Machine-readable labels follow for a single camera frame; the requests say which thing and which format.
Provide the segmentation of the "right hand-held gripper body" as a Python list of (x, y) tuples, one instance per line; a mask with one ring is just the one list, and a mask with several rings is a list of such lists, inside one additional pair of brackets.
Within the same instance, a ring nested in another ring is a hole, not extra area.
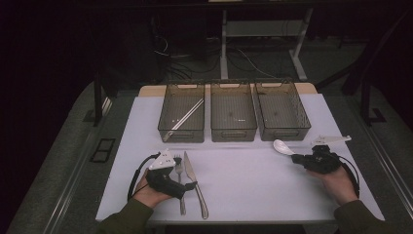
[(340, 156), (330, 151), (331, 143), (351, 140), (350, 136), (318, 136), (312, 141), (312, 155), (306, 155), (305, 168), (319, 174), (329, 174), (337, 171), (344, 163)]

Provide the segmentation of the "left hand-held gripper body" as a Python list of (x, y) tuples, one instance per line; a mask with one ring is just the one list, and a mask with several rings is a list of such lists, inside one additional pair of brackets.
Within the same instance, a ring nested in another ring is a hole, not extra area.
[(171, 197), (181, 199), (186, 187), (170, 178), (176, 162), (168, 149), (161, 151), (155, 161), (149, 166), (146, 180), (149, 186), (158, 192), (162, 192)]

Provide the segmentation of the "silver metal table knife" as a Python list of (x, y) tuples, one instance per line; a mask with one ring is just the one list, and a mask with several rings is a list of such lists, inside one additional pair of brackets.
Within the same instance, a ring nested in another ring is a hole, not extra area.
[(203, 196), (200, 185), (198, 184), (198, 181), (196, 179), (196, 175), (195, 175), (195, 172), (193, 170), (190, 159), (187, 155), (187, 152), (184, 152), (184, 166), (185, 166), (186, 175), (191, 179), (192, 182), (195, 183), (195, 190), (196, 190), (199, 202), (200, 202), (202, 218), (203, 219), (208, 219), (207, 203), (206, 203), (205, 198)]

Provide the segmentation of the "white plastic spoon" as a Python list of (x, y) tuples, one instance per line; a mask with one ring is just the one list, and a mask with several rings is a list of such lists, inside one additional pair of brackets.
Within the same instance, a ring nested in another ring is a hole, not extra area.
[(282, 140), (276, 139), (273, 142), (273, 146), (280, 154), (289, 156), (294, 154), (294, 152)]

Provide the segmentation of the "silver metal fork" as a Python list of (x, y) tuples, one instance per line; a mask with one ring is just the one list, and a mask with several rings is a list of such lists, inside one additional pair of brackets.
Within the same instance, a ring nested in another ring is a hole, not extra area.
[[(182, 167), (182, 162), (180, 165), (175, 165), (175, 172), (177, 173), (178, 176), (178, 182), (182, 182), (181, 175), (183, 173), (183, 167)], [(184, 197), (180, 199), (180, 214), (181, 215), (186, 215), (186, 207), (185, 207), (185, 200)]]

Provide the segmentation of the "white chopstick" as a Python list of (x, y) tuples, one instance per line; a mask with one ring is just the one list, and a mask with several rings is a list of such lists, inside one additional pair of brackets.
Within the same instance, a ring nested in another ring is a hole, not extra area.
[(169, 138), (177, 131), (193, 113), (204, 103), (204, 99), (201, 98), (162, 138), (163, 141), (168, 141)]
[(172, 131), (178, 130), (195, 111), (204, 103), (204, 99), (201, 98), (172, 128)]

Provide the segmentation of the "brown transparent plastic bin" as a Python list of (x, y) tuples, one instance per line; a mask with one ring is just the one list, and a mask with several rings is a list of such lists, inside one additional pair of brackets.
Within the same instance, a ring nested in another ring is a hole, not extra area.
[(248, 82), (211, 84), (210, 127), (214, 142), (254, 141), (257, 123)]
[[(158, 124), (161, 138), (201, 99), (204, 84), (168, 84)], [(166, 143), (201, 143), (204, 141), (205, 102), (169, 138)]]
[(294, 83), (256, 81), (253, 100), (263, 141), (303, 140), (312, 127)]

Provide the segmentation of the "person's left hand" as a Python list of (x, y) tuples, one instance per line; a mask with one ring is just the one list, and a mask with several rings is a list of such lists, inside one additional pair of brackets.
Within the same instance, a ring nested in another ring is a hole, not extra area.
[(145, 170), (139, 183), (136, 185), (132, 197), (145, 206), (154, 209), (160, 203), (170, 199), (170, 196), (162, 192), (156, 191), (148, 185), (146, 175), (148, 170)]

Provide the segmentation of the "black metal stand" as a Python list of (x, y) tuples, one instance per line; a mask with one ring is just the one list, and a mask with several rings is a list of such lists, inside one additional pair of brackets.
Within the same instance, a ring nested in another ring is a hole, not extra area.
[(370, 107), (371, 84), (367, 80), (361, 82), (360, 115), (367, 126), (373, 123), (385, 123), (386, 119), (378, 108)]

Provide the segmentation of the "metal floor rail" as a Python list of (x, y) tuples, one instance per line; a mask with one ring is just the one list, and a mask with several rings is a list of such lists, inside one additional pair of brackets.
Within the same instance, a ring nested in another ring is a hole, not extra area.
[(393, 116), (385, 118), (377, 108), (369, 119), (359, 110), (356, 117), (402, 205), (413, 217), (413, 133)]
[(54, 189), (54, 202), (42, 234), (57, 234), (96, 142), (99, 123), (111, 105), (109, 97), (102, 104), (79, 97), (69, 111), (44, 164), (48, 185)]

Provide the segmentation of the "white metal table frame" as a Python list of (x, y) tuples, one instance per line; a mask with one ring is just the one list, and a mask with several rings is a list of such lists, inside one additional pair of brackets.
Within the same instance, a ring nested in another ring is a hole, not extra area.
[(295, 36), (295, 47), (289, 50), (289, 56), (300, 81), (307, 81), (307, 75), (300, 61), (299, 54), (303, 46), (307, 29), (314, 9), (309, 8), (302, 19), (293, 20), (228, 20), (228, 12), (222, 12), (220, 75), (228, 79), (227, 39), (235, 37), (287, 37)]

